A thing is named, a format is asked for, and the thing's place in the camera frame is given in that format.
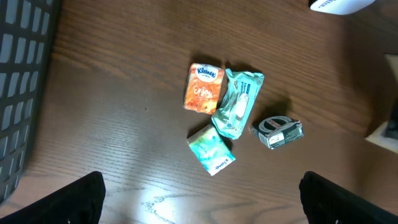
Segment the grey plastic mesh basket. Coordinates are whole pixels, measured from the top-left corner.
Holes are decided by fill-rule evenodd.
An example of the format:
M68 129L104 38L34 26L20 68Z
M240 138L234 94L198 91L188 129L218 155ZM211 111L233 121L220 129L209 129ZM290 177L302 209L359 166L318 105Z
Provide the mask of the grey plastic mesh basket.
M1 0L1 203L32 154L60 0Z

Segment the white barcode scanner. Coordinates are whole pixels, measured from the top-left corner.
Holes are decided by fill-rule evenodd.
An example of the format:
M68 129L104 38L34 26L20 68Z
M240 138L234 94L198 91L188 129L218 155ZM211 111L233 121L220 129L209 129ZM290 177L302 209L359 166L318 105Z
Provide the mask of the white barcode scanner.
M309 8L313 11L348 15L371 5L375 0L309 0L308 2Z

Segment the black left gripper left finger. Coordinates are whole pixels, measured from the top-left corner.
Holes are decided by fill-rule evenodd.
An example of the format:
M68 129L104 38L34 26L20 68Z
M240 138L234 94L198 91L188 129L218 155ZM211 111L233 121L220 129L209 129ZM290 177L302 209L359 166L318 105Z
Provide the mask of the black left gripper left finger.
M98 224L106 188L94 171L35 203L1 218L1 224Z

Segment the teal snack wrapper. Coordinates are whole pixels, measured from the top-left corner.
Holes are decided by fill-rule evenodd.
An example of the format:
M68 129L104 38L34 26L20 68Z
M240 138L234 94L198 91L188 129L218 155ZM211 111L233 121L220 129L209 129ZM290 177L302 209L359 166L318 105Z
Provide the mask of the teal snack wrapper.
M224 137L238 139L254 106L264 75L259 72L234 72L225 70L228 87L220 107L212 115L211 120Z

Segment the small orange snack packet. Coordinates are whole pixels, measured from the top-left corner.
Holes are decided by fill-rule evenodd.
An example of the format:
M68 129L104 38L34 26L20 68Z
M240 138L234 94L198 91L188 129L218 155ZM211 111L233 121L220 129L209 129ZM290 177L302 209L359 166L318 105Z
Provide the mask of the small orange snack packet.
M223 77L222 68L203 63L191 64L183 107L198 113L214 114Z

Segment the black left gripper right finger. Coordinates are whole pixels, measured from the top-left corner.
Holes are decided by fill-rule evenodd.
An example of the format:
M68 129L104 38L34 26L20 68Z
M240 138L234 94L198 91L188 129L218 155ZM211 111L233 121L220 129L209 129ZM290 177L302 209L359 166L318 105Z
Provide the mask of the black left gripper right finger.
M315 172L304 174L299 190L309 224L397 224L396 215Z

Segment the teal tissue pack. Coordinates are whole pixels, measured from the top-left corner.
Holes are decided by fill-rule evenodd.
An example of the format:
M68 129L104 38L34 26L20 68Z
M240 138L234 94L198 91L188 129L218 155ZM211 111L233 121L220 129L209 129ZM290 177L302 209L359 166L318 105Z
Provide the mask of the teal tissue pack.
M187 143L211 176L236 160L212 124L190 136Z

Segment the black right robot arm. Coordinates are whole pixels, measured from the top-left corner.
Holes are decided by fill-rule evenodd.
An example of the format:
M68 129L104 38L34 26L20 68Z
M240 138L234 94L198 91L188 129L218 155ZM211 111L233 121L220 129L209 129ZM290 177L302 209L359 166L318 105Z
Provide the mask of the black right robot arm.
M374 91L374 126L364 139L397 154L397 54L384 54L389 66L387 74L377 82Z

